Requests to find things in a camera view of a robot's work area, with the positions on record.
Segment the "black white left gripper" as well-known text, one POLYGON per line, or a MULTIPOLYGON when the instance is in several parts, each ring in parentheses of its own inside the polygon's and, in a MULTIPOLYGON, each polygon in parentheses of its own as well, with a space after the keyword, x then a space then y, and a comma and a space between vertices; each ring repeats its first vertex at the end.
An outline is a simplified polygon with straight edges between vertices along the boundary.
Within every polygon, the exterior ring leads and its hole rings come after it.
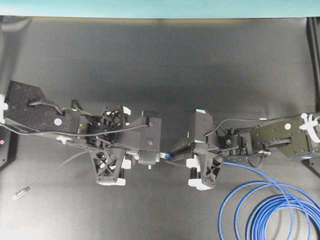
POLYGON ((126 155, 133 157, 159 157, 160 152, 116 144, 116 140, 152 140, 161 133, 159 117, 139 117, 129 123, 131 110, 126 106, 105 106, 101 115, 88 115, 86 143, 93 150, 89 153, 96 183, 102 186, 125 186, 125 167, 131 167, 126 155))

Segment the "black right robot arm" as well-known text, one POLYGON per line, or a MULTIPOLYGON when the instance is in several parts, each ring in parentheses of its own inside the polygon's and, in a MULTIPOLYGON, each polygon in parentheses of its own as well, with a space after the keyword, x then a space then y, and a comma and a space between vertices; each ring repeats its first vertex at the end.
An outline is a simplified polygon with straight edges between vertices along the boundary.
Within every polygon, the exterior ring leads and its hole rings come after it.
POLYGON ((178 166, 180 161, 190 170, 188 185, 199 191, 215 187, 218 174, 228 161, 260 163, 275 149, 290 160, 303 161, 320 154, 320 114, 303 112, 275 118, 227 118, 217 123, 206 110, 196 109, 185 136, 169 153, 160 156, 178 166), (247 127, 223 125, 249 123, 247 127))

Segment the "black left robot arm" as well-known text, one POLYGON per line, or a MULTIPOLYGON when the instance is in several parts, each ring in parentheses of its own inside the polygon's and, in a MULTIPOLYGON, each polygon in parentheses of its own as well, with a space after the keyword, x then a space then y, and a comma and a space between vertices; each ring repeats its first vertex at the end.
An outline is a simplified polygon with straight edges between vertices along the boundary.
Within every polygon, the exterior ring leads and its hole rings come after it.
POLYGON ((160 160, 162 121, 151 111, 130 120, 130 109, 121 104, 107 103, 98 114, 83 110, 77 100, 61 108, 39 87, 16 81, 8 84, 3 102, 4 127, 82 149, 90 156, 99 185, 123 186, 125 170, 160 160))

